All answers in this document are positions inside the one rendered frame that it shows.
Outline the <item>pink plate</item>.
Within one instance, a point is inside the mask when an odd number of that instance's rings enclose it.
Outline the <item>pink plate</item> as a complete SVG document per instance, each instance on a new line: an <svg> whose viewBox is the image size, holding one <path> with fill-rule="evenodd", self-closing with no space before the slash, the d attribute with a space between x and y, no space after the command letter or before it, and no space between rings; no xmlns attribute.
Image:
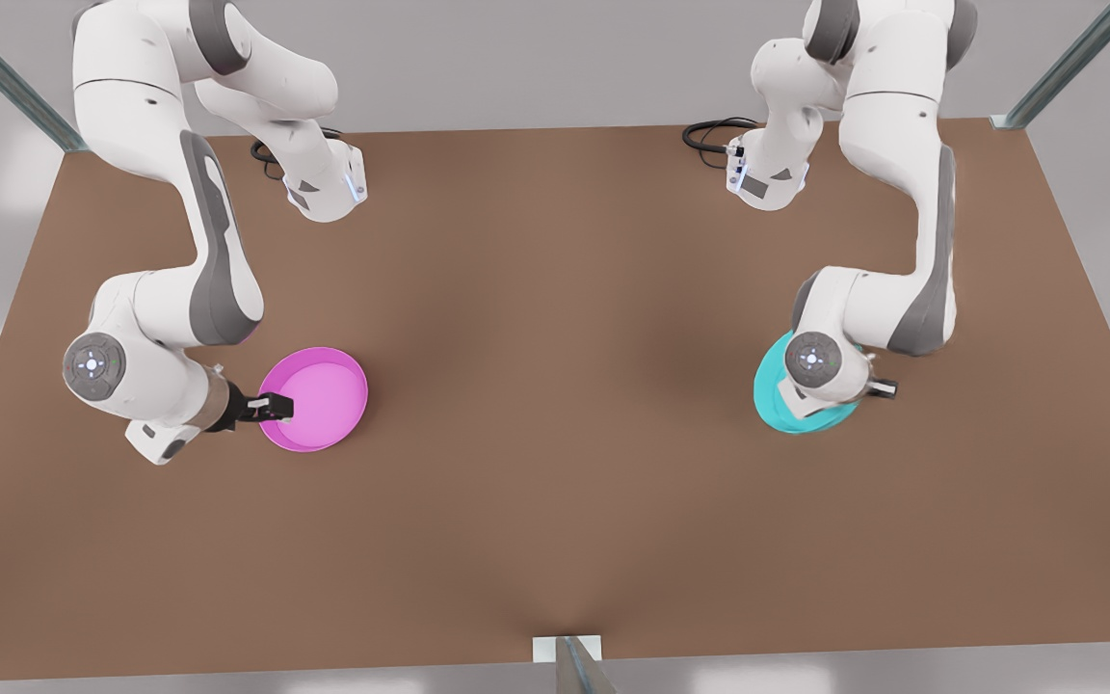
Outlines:
<svg viewBox="0 0 1110 694"><path fill-rule="evenodd" d="M367 404L367 379L357 360L330 346L312 346L279 360L261 391L290 398L287 421L265 421L260 430L286 451L314 452L335 445L356 429Z"/></svg>

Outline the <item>blue plate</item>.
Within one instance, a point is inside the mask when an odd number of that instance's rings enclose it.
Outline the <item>blue plate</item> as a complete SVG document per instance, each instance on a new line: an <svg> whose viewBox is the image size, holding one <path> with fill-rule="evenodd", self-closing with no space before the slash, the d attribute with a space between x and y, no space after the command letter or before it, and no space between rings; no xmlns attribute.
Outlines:
<svg viewBox="0 0 1110 694"><path fill-rule="evenodd" d="M784 434L801 435L807 434L807 432L833 429L846 418L851 416L855 409L859 408L859 403L855 401L855 403L838 404L811 414L810 418L794 416L777 389L779 382L787 374L783 356L790 338L793 338L793 333L788 331L787 334L777 339L763 356L753 379L754 408L757 409L758 416L766 422L767 426L784 432Z"/></svg>

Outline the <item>silver frame post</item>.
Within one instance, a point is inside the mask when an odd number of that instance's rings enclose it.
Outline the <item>silver frame post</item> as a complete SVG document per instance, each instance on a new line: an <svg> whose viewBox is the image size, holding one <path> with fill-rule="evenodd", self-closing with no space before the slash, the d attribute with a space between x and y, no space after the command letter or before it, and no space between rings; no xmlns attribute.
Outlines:
<svg viewBox="0 0 1110 694"><path fill-rule="evenodd" d="M554 663L555 694L620 694L602 668L599 635L536 636L534 663Z"/></svg>
<svg viewBox="0 0 1110 694"><path fill-rule="evenodd" d="M1018 99L1017 104L1005 114L990 115L993 130L1026 130L1035 118L1045 112L1057 95L1071 83L1074 76L1110 43L1110 3L1098 13L1089 26L1066 49L1060 58L1037 79L1035 86Z"/></svg>
<svg viewBox="0 0 1110 694"><path fill-rule="evenodd" d="M37 93L36 89L28 84L26 79L19 76L1 56L0 94L4 95L6 100L14 105L19 113L26 115L40 132L43 132L63 152L85 152L88 149L84 138L75 132L75 128L67 123L65 118L59 115L58 111L49 105L49 102Z"/></svg>

